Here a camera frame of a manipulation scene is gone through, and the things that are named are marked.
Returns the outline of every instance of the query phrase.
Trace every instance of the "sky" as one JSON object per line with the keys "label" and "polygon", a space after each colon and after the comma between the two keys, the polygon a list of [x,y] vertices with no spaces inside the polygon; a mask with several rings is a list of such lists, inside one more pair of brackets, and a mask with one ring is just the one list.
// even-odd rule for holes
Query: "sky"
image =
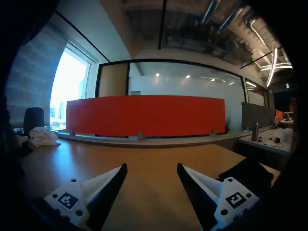
{"label": "sky", "polygon": [[65,51],[63,52],[52,86],[50,107],[80,98],[79,86],[84,80],[87,66]]}

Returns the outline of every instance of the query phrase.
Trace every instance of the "white ceiling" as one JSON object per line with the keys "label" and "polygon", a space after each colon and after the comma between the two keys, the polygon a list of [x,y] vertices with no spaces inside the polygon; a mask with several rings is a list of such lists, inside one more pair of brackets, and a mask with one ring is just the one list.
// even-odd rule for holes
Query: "white ceiling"
{"label": "white ceiling", "polygon": [[[110,61],[131,59],[99,0],[61,0],[57,11],[76,26]],[[89,42],[58,15],[54,14],[50,22],[82,45],[100,63],[107,62]]]}

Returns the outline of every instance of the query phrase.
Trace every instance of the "crumpled paper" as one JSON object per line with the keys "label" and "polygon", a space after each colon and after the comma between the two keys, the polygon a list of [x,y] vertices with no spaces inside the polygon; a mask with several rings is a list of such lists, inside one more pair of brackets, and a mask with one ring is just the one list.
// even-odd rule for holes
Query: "crumpled paper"
{"label": "crumpled paper", "polygon": [[30,142],[35,146],[43,146],[43,145],[60,145],[60,143],[56,142],[58,136],[56,133],[52,132],[46,127],[36,127],[33,128],[30,132]]}

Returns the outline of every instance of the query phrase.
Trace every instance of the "small bottle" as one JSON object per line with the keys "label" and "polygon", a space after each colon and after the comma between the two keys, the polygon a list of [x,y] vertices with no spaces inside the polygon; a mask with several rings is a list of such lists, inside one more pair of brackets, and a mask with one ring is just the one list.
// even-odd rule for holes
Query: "small bottle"
{"label": "small bottle", "polygon": [[258,133],[259,133],[259,123],[258,123],[258,121],[256,121],[256,123],[253,126],[253,134],[251,136],[252,141],[257,141]]}

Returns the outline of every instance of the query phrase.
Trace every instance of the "desk divider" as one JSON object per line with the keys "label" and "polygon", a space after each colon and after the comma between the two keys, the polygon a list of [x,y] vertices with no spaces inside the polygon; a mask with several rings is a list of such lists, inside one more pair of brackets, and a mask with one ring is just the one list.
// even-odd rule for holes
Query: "desk divider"
{"label": "desk divider", "polygon": [[102,136],[193,136],[225,132],[223,99],[126,95],[67,102],[67,131]]}

